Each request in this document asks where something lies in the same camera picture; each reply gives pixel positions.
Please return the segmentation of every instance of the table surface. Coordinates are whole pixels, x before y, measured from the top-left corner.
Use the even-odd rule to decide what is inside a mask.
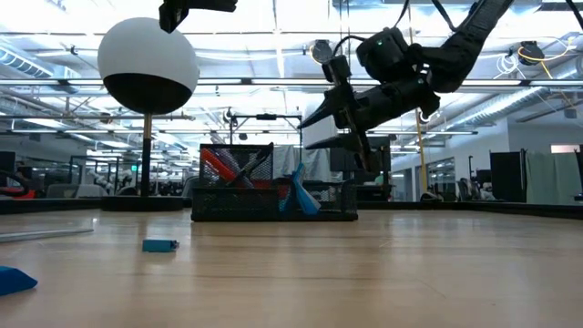
[[[583,221],[361,211],[356,222],[191,223],[189,212],[0,216],[39,280],[1,327],[581,327]],[[143,253],[144,238],[180,241]]]

